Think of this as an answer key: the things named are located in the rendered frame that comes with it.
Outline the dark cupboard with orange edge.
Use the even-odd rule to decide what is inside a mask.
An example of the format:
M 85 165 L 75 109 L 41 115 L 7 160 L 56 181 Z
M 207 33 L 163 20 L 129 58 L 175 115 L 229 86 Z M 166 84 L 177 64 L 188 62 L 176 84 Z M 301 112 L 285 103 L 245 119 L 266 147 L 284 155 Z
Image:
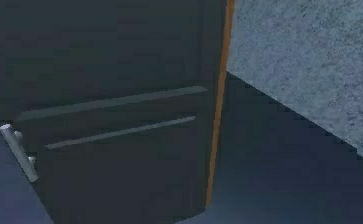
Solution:
M 0 0 L 0 224 L 203 213 L 232 0 Z

